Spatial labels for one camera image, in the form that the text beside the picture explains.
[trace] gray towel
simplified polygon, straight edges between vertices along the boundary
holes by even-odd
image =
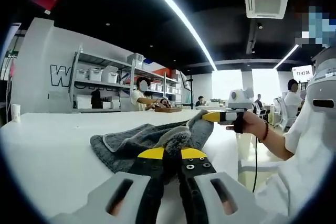
[[[90,144],[111,171],[127,172],[136,157],[150,148],[163,146],[171,155],[183,147],[201,150],[214,128],[214,123],[202,120],[205,113],[201,110],[189,121],[160,126],[144,124],[125,132],[95,135]]]

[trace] monitor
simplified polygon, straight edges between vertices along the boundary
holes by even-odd
[[[308,82],[313,77],[312,65],[292,68],[293,77],[297,82]]]

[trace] ceiling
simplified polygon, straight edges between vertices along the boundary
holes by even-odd
[[[282,20],[248,19],[244,0],[174,1],[194,26],[218,70],[247,71],[272,68],[290,51],[306,22],[300,12],[307,10],[311,0],[288,0]],[[34,17],[53,19],[57,27],[138,52],[187,74],[212,71],[193,36],[163,0],[57,0],[50,15],[27,2],[14,21],[27,28]],[[257,22],[263,29],[257,29],[255,53],[247,53],[249,35]],[[303,45],[279,70],[309,64],[321,49],[319,45]]]

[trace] window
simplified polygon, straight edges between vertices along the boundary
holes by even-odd
[[[234,89],[243,88],[240,70],[222,70],[212,72],[212,98],[227,100]]]
[[[278,71],[274,69],[252,69],[254,101],[261,94],[261,101],[273,104],[276,97],[281,96]]]

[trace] wooden tray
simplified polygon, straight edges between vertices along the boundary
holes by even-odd
[[[182,111],[182,108],[155,108],[155,112],[173,113]]]

